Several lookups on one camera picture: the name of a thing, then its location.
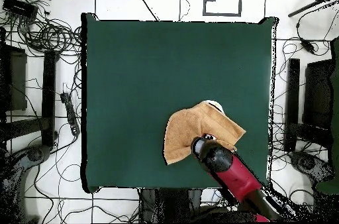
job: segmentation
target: green tabletop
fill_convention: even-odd
[[[206,99],[246,130],[238,153],[266,182],[274,18],[262,24],[86,19],[88,186],[217,187],[192,156],[169,166],[162,156],[171,114]]]

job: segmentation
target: black power strip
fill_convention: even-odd
[[[80,134],[79,125],[77,124],[77,118],[75,116],[74,107],[68,93],[60,94],[61,102],[65,104],[67,111],[67,120],[71,126],[72,135],[77,137]]]
[[[36,19],[38,13],[38,7],[19,0],[3,0],[3,9],[32,21]]]

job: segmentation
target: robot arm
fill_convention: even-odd
[[[236,153],[215,140],[200,137],[193,140],[191,150],[201,166],[220,184],[225,197],[232,194],[243,208],[257,215],[257,221],[300,219],[295,212],[299,209],[297,205],[263,186]]]

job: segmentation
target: brown towel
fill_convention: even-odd
[[[229,150],[246,131],[230,120],[224,113],[206,101],[175,112],[168,121],[164,139],[164,157],[167,164],[179,162],[191,154],[195,137],[210,134]]]

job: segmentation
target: black border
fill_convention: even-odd
[[[81,102],[81,166],[80,178],[82,188],[86,193],[90,193],[87,185],[86,167],[87,167],[87,13],[81,14],[81,81],[83,82]]]

